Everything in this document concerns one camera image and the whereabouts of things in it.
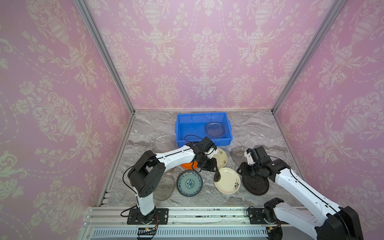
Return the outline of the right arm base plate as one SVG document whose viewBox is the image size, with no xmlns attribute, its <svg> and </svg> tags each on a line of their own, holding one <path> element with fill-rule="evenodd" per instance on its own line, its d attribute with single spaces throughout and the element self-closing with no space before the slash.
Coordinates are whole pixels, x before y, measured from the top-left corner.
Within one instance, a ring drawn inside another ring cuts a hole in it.
<svg viewBox="0 0 384 240">
<path fill-rule="evenodd" d="M 287 225 L 286 222 L 281 222 L 276 219 L 276 216 L 271 211 L 264 208 L 248 207 L 246 209 L 246 216 L 249 218 L 251 225 Z"/>
</svg>

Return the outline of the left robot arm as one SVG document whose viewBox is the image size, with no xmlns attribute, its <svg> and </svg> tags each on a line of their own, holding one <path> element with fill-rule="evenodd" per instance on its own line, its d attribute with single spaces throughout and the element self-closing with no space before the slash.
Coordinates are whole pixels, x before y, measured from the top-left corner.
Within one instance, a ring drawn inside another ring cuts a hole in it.
<svg viewBox="0 0 384 240">
<path fill-rule="evenodd" d="M 163 174 L 170 169 L 182 164 L 197 163 L 199 169 L 215 173 L 214 182 L 217 183 L 221 179 L 217 160 L 214 158 L 217 153 L 217 146 L 208 137 L 199 142 L 189 142 L 170 152 L 155 154 L 152 151 L 146 151 L 143 153 L 139 160 L 123 173 L 130 182 L 126 186 L 135 193 L 137 199 L 136 221 L 147 225 L 158 220 L 153 192 L 158 187 Z"/>
</svg>

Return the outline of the black round plate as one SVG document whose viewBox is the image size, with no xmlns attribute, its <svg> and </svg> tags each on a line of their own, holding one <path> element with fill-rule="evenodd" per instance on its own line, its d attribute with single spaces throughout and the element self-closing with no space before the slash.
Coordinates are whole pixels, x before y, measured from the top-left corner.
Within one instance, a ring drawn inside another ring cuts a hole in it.
<svg viewBox="0 0 384 240">
<path fill-rule="evenodd" d="M 242 177 L 242 184 L 249 193 L 255 196 L 265 195 L 270 188 L 269 180 L 265 177 Z"/>
</svg>

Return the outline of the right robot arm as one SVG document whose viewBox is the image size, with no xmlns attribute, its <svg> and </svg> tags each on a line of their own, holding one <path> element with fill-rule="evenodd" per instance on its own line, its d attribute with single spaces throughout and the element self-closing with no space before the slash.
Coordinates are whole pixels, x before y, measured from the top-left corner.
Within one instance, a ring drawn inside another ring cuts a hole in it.
<svg viewBox="0 0 384 240">
<path fill-rule="evenodd" d="M 314 240 L 362 240 L 364 238 L 358 213 L 351 207 L 341 207 L 323 196 L 283 160 L 269 156 L 264 147 L 247 149 L 247 159 L 237 173 L 244 187 L 253 195 L 265 195 L 270 182 L 284 188 L 303 204 L 308 214 L 294 209 L 284 200 L 274 198 L 264 204 L 264 216 L 269 223 L 285 222 Z"/>
</svg>

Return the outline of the cream plate with black patch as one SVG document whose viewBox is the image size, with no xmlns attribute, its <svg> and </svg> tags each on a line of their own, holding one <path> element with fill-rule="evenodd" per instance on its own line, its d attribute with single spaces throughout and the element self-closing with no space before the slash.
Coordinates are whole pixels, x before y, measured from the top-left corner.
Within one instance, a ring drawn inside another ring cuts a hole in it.
<svg viewBox="0 0 384 240">
<path fill-rule="evenodd" d="M 221 180 L 214 183 L 216 188 L 223 194 L 231 195 L 236 193 L 241 186 L 241 178 L 239 174 L 231 168 L 221 168 L 219 169 L 221 173 Z"/>
</svg>

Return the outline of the orange plastic plate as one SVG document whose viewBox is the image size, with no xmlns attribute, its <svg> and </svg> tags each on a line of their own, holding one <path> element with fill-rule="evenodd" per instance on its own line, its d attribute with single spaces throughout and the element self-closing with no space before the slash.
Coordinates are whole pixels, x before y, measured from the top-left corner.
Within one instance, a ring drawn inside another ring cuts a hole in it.
<svg viewBox="0 0 384 240">
<path fill-rule="evenodd" d="M 186 170 L 192 170 L 192 169 L 196 169 L 198 167 L 198 163 L 197 162 L 191 162 L 191 163 L 182 164 L 181 166 Z"/>
</svg>

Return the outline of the cream floral plate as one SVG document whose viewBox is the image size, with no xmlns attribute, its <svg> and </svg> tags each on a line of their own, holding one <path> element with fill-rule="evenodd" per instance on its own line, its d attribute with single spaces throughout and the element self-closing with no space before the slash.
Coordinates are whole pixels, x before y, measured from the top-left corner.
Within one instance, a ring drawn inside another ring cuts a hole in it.
<svg viewBox="0 0 384 240">
<path fill-rule="evenodd" d="M 220 148 L 217 148 L 217 153 L 213 157 L 217 161 L 218 169 L 224 168 L 228 163 L 228 156 L 226 152 Z"/>
</svg>

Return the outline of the grey transparent glass plate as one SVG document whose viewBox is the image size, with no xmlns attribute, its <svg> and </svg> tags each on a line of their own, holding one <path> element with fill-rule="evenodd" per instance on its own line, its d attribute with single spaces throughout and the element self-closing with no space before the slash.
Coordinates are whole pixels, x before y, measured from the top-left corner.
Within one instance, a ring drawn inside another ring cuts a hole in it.
<svg viewBox="0 0 384 240">
<path fill-rule="evenodd" d="M 245 156 L 247 149 L 248 148 L 244 146 L 234 147 L 231 149 L 231 158 L 237 166 L 240 166 L 243 162 L 247 162 L 247 158 Z"/>
</svg>

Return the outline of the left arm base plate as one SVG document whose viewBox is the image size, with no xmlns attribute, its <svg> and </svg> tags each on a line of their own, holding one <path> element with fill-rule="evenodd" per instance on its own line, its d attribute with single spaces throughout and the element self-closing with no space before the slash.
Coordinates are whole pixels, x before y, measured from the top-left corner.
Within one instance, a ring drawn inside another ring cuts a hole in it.
<svg viewBox="0 0 384 240">
<path fill-rule="evenodd" d="M 127 225 L 167 225 L 169 209 L 154 209 L 144 216 L 140 210 L 131 209 L 127 217 Z"/>
</svg>

